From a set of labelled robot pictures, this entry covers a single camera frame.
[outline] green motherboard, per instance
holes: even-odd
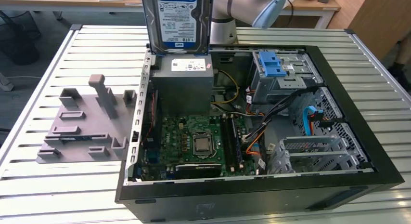
[[[144,167],[148,180],[167,180],[168,171],[176,165],[220,164],[220,177],[255,174],[251,158],[244,159],[242,168],[232,171],[226,167],[224,141],[219,116],[164,117],[159,162]],[[232,118],[235,132],[242,137],[247,133],[242,116]]]

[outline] yellow cable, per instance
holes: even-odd
[[[220,72],[223,72],[224,73],[224,75],[227,75],[227,77],[231,79],[231,81],[234,82],[234,84],[236,85],[236,95],[232,97],[232,99],[231,100],[227,100],[227,101],[216,101],[216,102],[211,102],[214,105],[220,105],[220,104],[227,104],[227,103],[230,103],[230,102],[232,102],[236,98],[238,98],[238,96],[239,96],[239,93],[240,93],[240,91],[239,91],[239,85],[238,85],[238,82],[234,80],[234,78],[231,77],[231,75],[228,75],[228,73],[227,72],[224,72],[223,70],[219,70]]]

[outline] wooden table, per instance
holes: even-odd
[[[332,15],[340,10],[335,0],[327,4],[316,0],[294,1],[295,16],[319,16],[315,28],[327,28]],[[142,0],[0,0],[0,10],[24,11],[90,11],[90,12],[143,12]],[[282,15],[291,15],[288,6]]]
[[[0,10],[143,12],[142,0],[0,0]]]

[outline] slatted metal table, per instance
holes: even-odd
[[[319,46],[406,183],[332,211],[202,221],[234,223],[409,223],[411,220],[411,98],[355,35],[342,30],[239,28],[240,43]],[[2,223],[135,224],[118,205],[120,162],[38,164],[36,153],[58,114],[62,89],[88,87],[91,74],[120,93],[138,90],[148,42],[144,26],[71,30],[0,149]]]

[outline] hard drive label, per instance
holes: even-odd
[[[162,40],[170,47],[191,47],[196,42],[192,10],[198,0],[158,0]]]

